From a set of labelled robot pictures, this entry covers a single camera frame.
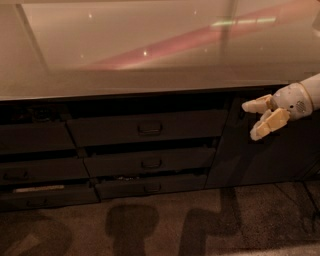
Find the drawer pull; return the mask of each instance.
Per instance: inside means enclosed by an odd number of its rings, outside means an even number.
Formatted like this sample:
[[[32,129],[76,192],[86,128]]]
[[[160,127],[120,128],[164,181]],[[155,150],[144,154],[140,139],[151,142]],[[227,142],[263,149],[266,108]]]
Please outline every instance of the drawer pull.
[[[157,136],[161,134],[162,125],[157,124],[158,127],[143,127],[143,125],[138,125],[138,133],[140,136]]]
[[[22,175],[17,175],[17,176],[12,176],[8,173],[5,173],[3,175],[3,179],[8,181],[24,181],[29,179],[29,174],[27,171],[25,171]]]
[[[157,163],[145,163],[145,162],[141,162],[141,167],[143,169],[157,169],[157,168],[160,168],[162,165],[162,160],[159,159]]]
[[[161,184],[144,186],[144,192],[146,193],[158,193],[160,192],[160,190],[161,190]]]
[[[28,201],[27,202],[27,207],[44,207],[44,206],[47,206],[48,205],[48,201],[47,199],[45,198],[42,202],[30,202]]]

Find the cabinet door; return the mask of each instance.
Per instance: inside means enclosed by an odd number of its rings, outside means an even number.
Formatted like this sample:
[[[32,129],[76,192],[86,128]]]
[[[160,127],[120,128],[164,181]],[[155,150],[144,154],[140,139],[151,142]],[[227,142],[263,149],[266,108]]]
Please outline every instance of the cabinet door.
[[[232,104],[207,188],[300,179],[320,159],[319,111],[253,142],[249,132],[260,115],[241,114],[246,100]]]
[[[85,178],[88,178],[88,174],[82,159],[52,159],[0,165],[0,185]]]
[[[0,126],[0,154],[15,154],[74,148],[65,123]]]
[[[0,192],[0,212],[97,203],[98,201],[94,189],[85,184],[67,185],[61,189],[36,192]]]
[[[97,117],[67,122],[79,147],[220,136],[226,110]]]
[[[103,181],[96,185],[101,199],[127,196],[143,196],[159,193],[203,189],[206,175],[176,175],[145,178],[133,181]]]
[[[85,158],[91,177],[210,167],[214,148],[185,148]]]

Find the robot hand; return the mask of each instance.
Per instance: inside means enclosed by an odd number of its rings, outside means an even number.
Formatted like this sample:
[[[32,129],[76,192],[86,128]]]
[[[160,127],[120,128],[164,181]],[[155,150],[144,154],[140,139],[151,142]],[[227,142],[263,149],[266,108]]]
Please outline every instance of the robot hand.
[[[274,95],[247,101],[242,108],[246,112],[263,114],[250,132],[253,140],[259,140],[288,121],[309,116],[320,108],[320,74],[283,87]]]

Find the open drawer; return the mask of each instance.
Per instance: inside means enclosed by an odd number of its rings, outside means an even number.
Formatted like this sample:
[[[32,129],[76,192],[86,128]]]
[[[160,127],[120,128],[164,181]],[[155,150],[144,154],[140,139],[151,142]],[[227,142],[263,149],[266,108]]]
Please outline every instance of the open drawer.
[[[116,176],[210,167],[214,154],[214,148],[184,148],[95,156],[84,163],[91,177]]]
[[[0,211],[59,207],[98,202],[89,184],[16,188],[0,192]]]
[[[138,180],[104,181],[96,185],[101,199],[203,189],[206,175],[182,174]]]

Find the drawer handle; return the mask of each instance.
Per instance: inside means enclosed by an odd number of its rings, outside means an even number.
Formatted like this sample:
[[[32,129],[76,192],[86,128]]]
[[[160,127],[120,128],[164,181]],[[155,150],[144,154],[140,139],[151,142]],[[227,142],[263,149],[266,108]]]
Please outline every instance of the drawer handle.
[[[161,190],[161,184],[158,184],[157,187],[149,187],[149,188],[147,186],[144,187],[144,192],[150,193],[150,194],[160,192],[160,190]]]
[[[138,133],[141,136],[157,136],[160,135],[162,131],[162,125],[160,124],[159,128],[155,129],[143,129],[141,126],[138,126]]]
[[[141,162],[141,167],[143,169],[157,169],[157,168],[160,168],[161,165],[162,165],[161,159],[159,159],[158,163],[155,163],[155,164],[146,164],[143,161]]]
[[[5,173],[3,175],[3,179],[9,181],[25,181],[29,179],[29,174],[27,171],[25,171],[21,176],[10,176],[8,173]]]
[[[27,202],[27,207],[44,207],[47,205],[48,205],[48,201],[46,198],[40,203],[32,203],[30,201]]]

